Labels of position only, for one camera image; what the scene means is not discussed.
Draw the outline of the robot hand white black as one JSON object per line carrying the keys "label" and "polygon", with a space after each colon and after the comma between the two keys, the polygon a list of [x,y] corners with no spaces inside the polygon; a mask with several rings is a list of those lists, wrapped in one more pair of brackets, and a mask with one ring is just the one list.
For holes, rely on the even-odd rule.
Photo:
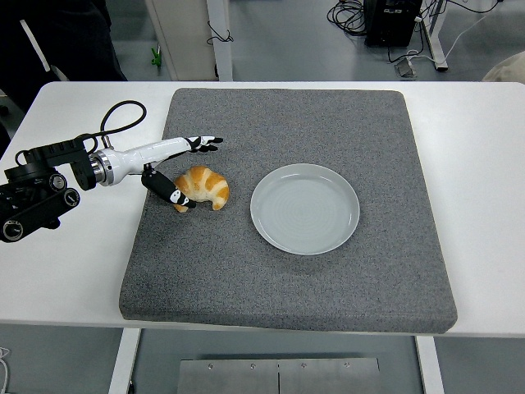
{"label": "robot hand white black", "polygon": [[162,200],[194,208],[196,203],[161,174],[156,166],[187,152],[215,151],[222,141],[221,137],[216,136],[176,137],[123,152],[102,149],[94,154],[94,161],[103,171],[103,178],[99,183],[103,186],[114,186],[128,175],[139,175],[143,186]]}

